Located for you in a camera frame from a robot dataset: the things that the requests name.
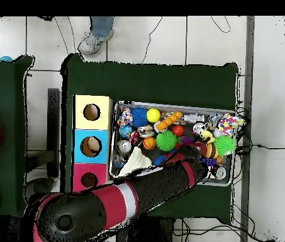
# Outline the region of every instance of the jeans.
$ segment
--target jeans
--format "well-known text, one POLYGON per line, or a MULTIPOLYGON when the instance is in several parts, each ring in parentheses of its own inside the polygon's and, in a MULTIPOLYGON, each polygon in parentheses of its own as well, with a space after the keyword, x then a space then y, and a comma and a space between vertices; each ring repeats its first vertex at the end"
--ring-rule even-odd
POLYGON ((112 30, 113 16, 92 16, 92 32, 95 37, 107 37, 112 30))

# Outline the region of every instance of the shape sorter box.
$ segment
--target shape sorter box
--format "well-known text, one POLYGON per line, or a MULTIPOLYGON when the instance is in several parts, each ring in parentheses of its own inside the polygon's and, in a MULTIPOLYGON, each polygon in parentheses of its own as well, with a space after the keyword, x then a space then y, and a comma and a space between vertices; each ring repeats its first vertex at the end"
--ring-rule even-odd
POLYGON ((96 185, 104 185, 109 181, 108 165, 107 164, 87 164, 87 163, 76 163, 73 172, 73 191, 82 191, 88 189, 85 186, 83 178, 85 175, 93 176, 97 179, 96 185))
POLYGON ((74 163, 108 164, 109 161, 109 130, 75 130, 74 163), (95 157, 87 157, 81 151, 81 142, 86 137, 95 137, 102 146, 95 157))
POLYGON ((113 112, 112 100, 108 96, 75 95, 75 128, 87 130, 110 130, 113 112), (95 106, 98 117, 90 120, 86 115, 86 108, 95 106))

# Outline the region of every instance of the blue ball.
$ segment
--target blue ball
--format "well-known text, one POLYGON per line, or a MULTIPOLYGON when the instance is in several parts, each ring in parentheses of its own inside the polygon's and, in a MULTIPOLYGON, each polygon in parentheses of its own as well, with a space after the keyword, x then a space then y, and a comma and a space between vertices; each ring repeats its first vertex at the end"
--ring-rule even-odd
POLYGON ((0 61, 11 62, 13 61, 13 59, 11 57, 8 57, 7 55, 4 55, 3 57, 0 58, 0 61))
POLYGON ((119 134, 120 136, 124 137, 124 138, 129 138, 130 134, 132 132, 132 127, 131 125, 125 125, 122 128, 119 128, 119 134))
POLYGON ((136 128, 148 125, 147 110, 145 108, 134 108, 131 111, 132 125, 136 128))
POLYGON ((160 164, 162 164, 165 161, 166 157, 164 155, 160 155, 158 157, 156 157, 156 159, 154 160, 154 165, 159 166, 160 164))

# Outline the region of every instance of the yellow cube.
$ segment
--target yellow cube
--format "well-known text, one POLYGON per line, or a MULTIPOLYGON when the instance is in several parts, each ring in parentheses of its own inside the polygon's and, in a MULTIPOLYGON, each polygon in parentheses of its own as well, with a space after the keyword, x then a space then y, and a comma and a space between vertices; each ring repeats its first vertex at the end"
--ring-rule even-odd
POLYGON ((109 130, 112 100, 108 96, 75 95, 75 128, 109 130))

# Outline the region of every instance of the white stripe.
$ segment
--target white stripe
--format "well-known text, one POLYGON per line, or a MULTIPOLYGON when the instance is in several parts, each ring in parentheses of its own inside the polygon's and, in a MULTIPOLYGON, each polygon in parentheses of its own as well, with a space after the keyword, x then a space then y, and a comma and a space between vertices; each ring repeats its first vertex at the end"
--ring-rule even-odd
POLYGON ((129 219, 135 215, 135 196, 131 190, 131 188, 126 184, 122 183, 121 185, 115 185, 117 188, 120 189, 122 196, 125 200, 126 206, 126 217, 125 219, 129 219))

